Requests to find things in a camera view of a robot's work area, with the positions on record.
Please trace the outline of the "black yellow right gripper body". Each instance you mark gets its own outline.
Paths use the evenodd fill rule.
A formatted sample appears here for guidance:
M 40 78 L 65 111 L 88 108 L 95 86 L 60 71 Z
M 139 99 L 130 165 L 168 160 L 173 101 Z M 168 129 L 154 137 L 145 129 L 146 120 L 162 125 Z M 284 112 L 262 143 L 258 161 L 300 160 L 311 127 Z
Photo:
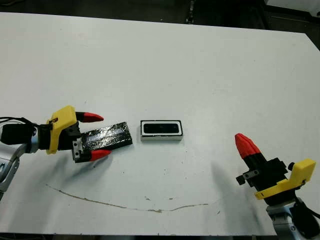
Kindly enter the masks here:
M 239 185 L 248 183 L 256 189 L 255 198 L 273 206 L 294 198 L 296 189 L 310 181 L 316 162 L 306 158 L 288 167 L 278 158 L 258 164 L 253 170 L 236 177 Z

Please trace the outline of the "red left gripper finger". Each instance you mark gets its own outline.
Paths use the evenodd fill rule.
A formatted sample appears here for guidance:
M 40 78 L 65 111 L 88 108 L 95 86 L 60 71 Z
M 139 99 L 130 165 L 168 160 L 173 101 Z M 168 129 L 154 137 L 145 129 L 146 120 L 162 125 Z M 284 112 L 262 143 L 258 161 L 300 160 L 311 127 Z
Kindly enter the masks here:
M 97 149 L 90 152 L 90 161 L 96 161 L 107 157 L 112 151 L 107 149 Z
M 77 121 L 82 123 L 94 123 L 94 122 L 101 122 L 104 118 L 98 114 L 91 113 L 91 112 L 75 112 L 75 116 Z

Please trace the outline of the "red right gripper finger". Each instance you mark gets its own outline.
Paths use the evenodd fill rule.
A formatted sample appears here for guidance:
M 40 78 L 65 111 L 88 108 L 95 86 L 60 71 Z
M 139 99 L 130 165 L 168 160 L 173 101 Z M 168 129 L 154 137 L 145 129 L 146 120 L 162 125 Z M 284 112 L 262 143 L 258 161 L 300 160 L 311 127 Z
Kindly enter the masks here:
M 260 168 L 267 162 L 254 142 L 242 133 L 239 134 L 239 154 L 248 168 Z
M 259 153 L 259 148 L 253 143 L 253 141 L 242 133 L 235 135 L 235 145 L 240 154 L 240 157 L 244 160 L 249 169 L 255 168 L 256 156 Z

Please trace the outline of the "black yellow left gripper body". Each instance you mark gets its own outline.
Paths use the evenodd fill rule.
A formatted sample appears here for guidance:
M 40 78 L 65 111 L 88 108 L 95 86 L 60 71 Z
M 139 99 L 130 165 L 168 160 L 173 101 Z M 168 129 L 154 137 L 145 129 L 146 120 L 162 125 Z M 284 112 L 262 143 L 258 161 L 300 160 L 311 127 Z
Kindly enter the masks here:
M 71 105 L 54 112 L 46 124 L 38 127 L 38 148 L 48 155 L 70 150 L 75 163 L 89 162 L 92 154 L 83 147 L 79 123 L 89 123 L 91 117 L 91 113 L 75 111 Z

